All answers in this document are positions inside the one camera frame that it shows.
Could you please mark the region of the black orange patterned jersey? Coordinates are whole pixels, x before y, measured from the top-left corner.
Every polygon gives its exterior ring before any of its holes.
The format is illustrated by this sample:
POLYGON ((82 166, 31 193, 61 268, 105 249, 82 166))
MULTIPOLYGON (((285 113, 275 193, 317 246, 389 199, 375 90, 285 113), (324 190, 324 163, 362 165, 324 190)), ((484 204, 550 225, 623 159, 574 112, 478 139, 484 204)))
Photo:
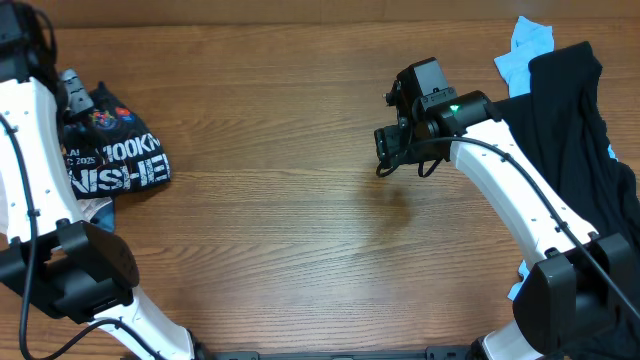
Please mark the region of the black orange patterned jersey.
POLYGON ((94 107, 64 126, 63 149, 78 199, 116 197, 171 181, 160 140, 105 83, 89 93, 94 107))

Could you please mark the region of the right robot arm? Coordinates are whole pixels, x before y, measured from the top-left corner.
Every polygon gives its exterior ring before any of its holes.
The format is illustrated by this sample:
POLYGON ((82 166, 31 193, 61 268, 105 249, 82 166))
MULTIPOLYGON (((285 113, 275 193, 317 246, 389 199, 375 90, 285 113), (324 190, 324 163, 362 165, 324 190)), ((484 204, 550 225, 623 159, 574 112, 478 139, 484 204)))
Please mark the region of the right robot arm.
POLYGON ((628 242, 603 236, 550 187, 481 91, 458 95, 436 58, 400 71, 385 94, 397 122, 374 133, 378 177, 415 164, 422 178, 449 162, 482 192, 529 274, 513 318, 469 346, 428 349, 431 359, 542 359, 638 319, 628 242))

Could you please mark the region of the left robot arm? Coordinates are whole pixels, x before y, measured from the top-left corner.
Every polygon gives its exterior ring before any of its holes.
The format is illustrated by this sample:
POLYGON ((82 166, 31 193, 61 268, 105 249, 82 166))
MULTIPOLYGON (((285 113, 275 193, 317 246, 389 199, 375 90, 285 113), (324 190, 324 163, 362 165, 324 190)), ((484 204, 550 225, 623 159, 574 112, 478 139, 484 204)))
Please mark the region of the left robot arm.
POLYGON ((100 329, 140 359, 203 359, 186 328, 144 293, 128 245, 92 224, 71 187, 60 135, 94 103, 72 70, 58 73, 49 18, 24 2, 1 4, 1 176, 8 248, 1 281, 22 299, 18 330, 31 358, 27 329, 36 307, 83 330, 52 353, 57 359, 100 329))

